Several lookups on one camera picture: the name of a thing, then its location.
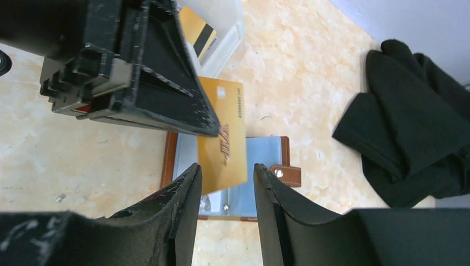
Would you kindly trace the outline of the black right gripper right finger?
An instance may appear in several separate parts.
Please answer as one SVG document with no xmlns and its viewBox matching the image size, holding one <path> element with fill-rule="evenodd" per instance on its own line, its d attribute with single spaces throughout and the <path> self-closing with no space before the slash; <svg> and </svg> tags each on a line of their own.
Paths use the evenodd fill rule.
<svg viewBox="0 0 470 266">
<path fill-rule="evenodd" d="M 254 166 L 264 265 L 468 265 L 469 210 L 330 211 Z"/>
</svg>

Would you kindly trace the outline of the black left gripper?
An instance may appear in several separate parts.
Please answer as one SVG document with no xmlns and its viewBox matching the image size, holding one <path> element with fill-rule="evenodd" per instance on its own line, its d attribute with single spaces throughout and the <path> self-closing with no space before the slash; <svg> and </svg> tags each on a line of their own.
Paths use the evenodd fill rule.
<svg viewBox="0 0 470 266">
<path fill-rule="evenodd" d="M 52 111 L 215 137 L 175 1 L 2 1 L 1 43 L 44 58 Z"/>
</svg>

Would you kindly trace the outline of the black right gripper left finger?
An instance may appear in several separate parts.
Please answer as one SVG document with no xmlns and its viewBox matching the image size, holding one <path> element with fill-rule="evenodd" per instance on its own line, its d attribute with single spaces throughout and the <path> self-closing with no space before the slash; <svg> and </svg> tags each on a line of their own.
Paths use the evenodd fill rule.
<svg viewBox="0 0 470 266">
<path fill-rule="evenodd" d="M 190 265 L 202 188 L 194 163 L 109 218 L 72 211 L 1 213 L 2 265 Z"/>
</svg>

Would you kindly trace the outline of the gold credit card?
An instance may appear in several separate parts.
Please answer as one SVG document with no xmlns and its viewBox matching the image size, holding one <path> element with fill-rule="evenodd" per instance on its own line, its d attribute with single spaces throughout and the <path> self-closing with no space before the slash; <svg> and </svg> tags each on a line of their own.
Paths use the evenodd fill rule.
<svg viewBox="0 0 470 266">
<path fill-rule="evenodd" d="M 197 137 L 202 168 L 202 194 L 245 183 L 247 175 L 246 123 L 243 84 L 200 77 L 220 125 L 216 137 Z"/>
</svg>

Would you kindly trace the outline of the white plastic card box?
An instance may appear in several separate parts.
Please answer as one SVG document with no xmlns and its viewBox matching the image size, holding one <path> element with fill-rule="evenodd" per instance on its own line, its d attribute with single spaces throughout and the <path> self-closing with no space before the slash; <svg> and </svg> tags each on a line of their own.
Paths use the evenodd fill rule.
<svg viewBox="0 0 470 266">
<path fill-rule="evenodd" d="M 179 8 L 188 7 L 215 30 L 215 40 L 200 63 L 191 53 L 197 75 L 217 78 L 246 35 L 242 2 L 237 0 L 179 0 Z"/>
</svg>

